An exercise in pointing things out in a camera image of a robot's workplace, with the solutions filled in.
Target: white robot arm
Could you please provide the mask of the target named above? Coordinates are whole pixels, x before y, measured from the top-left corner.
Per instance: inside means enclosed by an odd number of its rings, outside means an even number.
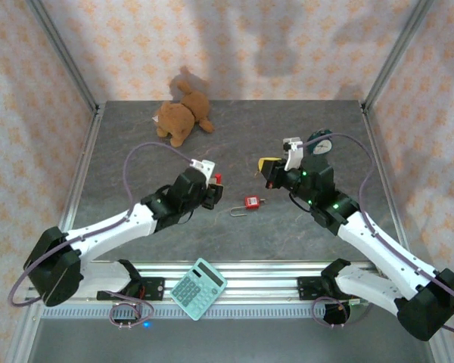
[[[321,135],[316,140],[327,138]],[[335,299],[363,298],[397,316],[414,337],[429,340],[454,315],[454,296],[434,280],[454,291],[454,273],[448,268],[438,272],[400,246],[368,214],[363,215],[355,200],[336,189],[334,171],[321,149],[314,147],[304,155],[299,138],[286,138],[284,151],[283,159],[259,161],[266,187],[285,188],[293,201],[298,197],[307,203],[309,210],[298,206],[323,228],[362,252],[387,276],[377,276],[338,259],[322,272],[324,294]]]
[[[222,197],[222,185],[211,184],[215,164],[192,160],[173,185],[166,185],[141,199],[131,210],[94,225],[63,233],[49,228],[27,259],[24,269],[40,262],[29,278],[46,306],[56,306],[71,297],[96,296],[113,291],[138,297],[141,277],[126,260],[91,263],[109,250],[146,237],[172,225],[199,206],[213,209]],[[59,245],[64,248],[44,258]]]

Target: brown teddy bear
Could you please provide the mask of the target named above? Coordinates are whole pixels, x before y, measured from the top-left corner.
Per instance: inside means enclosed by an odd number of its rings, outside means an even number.
[[[170,144],[173,147],[180,147],[190,135],[195,123],[209,133],[214,131],[214,127],[207,118],[210,111],[207,96],[191,89],[188,82],[183,80],[178,81],[176,86],[185,94],[180,103],[164,101],[153,120],[157,126],[158,136],[165,138],[171,134]]]

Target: metal frame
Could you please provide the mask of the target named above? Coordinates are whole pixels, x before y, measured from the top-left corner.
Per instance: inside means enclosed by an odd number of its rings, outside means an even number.
[[[58,227],[62,231],[67,231],[72,228],[77,207],[79,205],[82,186],[86,179],[89,162],[104,113],[104,106],[105,105],[102,104],[98,107],[98,110],[93,113],[89,123],[89,130],[82,142],[82,150],[76,164],[73,183],[67,195],[67,204],[58,224]],[[30,289],[27,297],[30,298],[34,296],[36,296],[36,293]],[[44,305],[41,302],[23,308],[23,313],[15,329],[14,336],[12,337],[11,344],[5,357],[7,363],[28,361],[43,311]]]
[[[67,230],[71,229],[73,226],[73,220],[79,205],[82,187],[86,179],[89,162],[94,149],[95,139],[101,124],[104,105],[98,106],[96,104],[89,87],[83,79],[77,65],[73,61],[70,52],[67,50],[64,41],[52,22],[42,1],[26,0],[26,2],[46,33],[51,45],[57,52],[58,57],[66,67],[67,72],[70,74],[82,98],[88,105],[89,109],[94,113],[89,131],[85,138],[82,153],[76,167],[76,175],[67,198],[67,205],[61,217],[61,223],[59,224],[63,230]],[[392,51],[384,62],[384,66],[378,74],[378,77],[366,99],[359,103],[363,115],[363,121],[372,144],[372,150],[374,151],[375,159],[380,170],[382,184],[387,195],[396,232],[400,243],[407,250],[409,250],[409,242],[407,241],[400,215],[394,203],[390,183],[387,178],[387,171],[381,162],[378,144],[373,135],[372,125],[368,114],[378,99],[378,96],[381,94],[384,86],[387,84],[390,75],[405,53],[410,41],[413,39],[413,36],[433,3],[434,0],[418,1],[418,4],[415,6],[407,21],[407,24],[400,33],[399,38],[396,40]],[[216,302],[216,305],[234,306],[236,303],[250,303],[254,305],[262,303],[265,306],[295,306],[299,303],[297,289],[295,287],[296,278],[300,275],[319,275],[320,271],[328,263],[329,262],[255,261],[221,262],[214,264],[216,268],[229,279],[229,288],[225,291],[222,299],[219,299]],[[161,305],[168,306],[171,304],[171,302],[168,301],[170,300],[169,290],[171,290],[177,280],[183,276],[190,265],[191,263],[189,262],[154,262],[148,264],[136,264],[135,267],[140,270],[140,273],[143,276],[162,275],[168,278],[165,293],[166,300],[161,303]],[[355,265],[360,268],[374,268],[373,264],[370,262],[355,262]],[[102,304],[104,306],[104,303],[97,302],[95,299],[87,299],[86,301],[71,301],[70,304],[76,308],[79,306],[97,306],[98,304]],[[33,341],[35,339],[37,327],[39,325],[39,319],[45,318],[48,314],[51,315],[50,310],[48,308],[44,308],[41,303],[36,303],[35,305],[25,308],[24,310],[23,316],[17,326],[14,338],[11,342],[11,348],[7,354],[7,362],[22,362],[28,360],[33,346]],[[448,358],[451,358],[453,359],[451,361],[454,361],[454,347],[450,341],[448,341],[446,332],[441,331],[436,334],[430,341],[430,344],[436,361],[447,361]]]
[[[61,35],[55,27],[50,15],[45,9],[42,0],[26,0],[26,3],[29,5],[30,10],[33,12],[33,14],[36,16],[37,21],[44,30],[44,33],[47,35],[49,42],[58,54],[59,59],[61,60],[71,79],[79,90],[79,93],[84,99],[84,102],[89,107],[91,112],[96,111],[98,104],[96,103],[94,96],[89,90],[86,81],[83,79],[79,68],[74,62],[74,59],[67,50],[67,47],[64,44],[64,41],[62,40]]]
[[[417,32],[417,29],[422,23],[423,19],[425,19],[425,15],[429,11],[433,3],[434,0],[418,1],[413,12],[410,14],[406,25],[400,33],[399,38],[395,41],[395,44],[393,45],[388,58],[381,68],[381,71],[378,74],[375,82],[373,83],[372,88],[368,92],[365,101],[363,102],[362,108],[364,110],[364,113],[368,113],[377,101],[377,98],[380,95],[382,89],[387,84],[390,75],[399,63],[402,56],[405,54],[410,41]]]

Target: gray marble surface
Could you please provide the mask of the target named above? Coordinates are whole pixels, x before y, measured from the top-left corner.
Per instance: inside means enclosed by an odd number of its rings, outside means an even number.
[[[128,207],[122,184],[123,161],[145,141],[158,141],[151,119],[156,101],[108,102],[79,202],[74,228],[121,213]],[[195,126],[179,148],[188,156],[216,163],[224,195],[215,210],[199,208],[185,225],[133,240],[100,259],[145,261],[196,260],[366,260],[355,248],[319,227],[299,210],[285,190],[268,191],[255,176],[260,157],[280,157],[282,139],[307,139],[320,128],[346,132],[367,146],[367,131],[356,101],[212,101],[210,119],[216,131],[208,135]],[[368,160],[350,141],[336,139],[328,156],[337,186],[356,196],[368,170]],[[187,163],[167,149],[140,150],[129,167],[129,184],[137,200],[173,183]],[[232,218],[229,210],[244,197],[267,201],[246,217]],[[368,184],[368,212],[389,235],[396,237],[379,175]]]

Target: teal calculator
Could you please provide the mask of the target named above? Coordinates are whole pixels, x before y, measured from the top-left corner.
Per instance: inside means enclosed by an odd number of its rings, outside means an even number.
[[[193,267],[172,289],[173,300],[192,318],[198,320],[220,296],[227,280],[204,259]]]

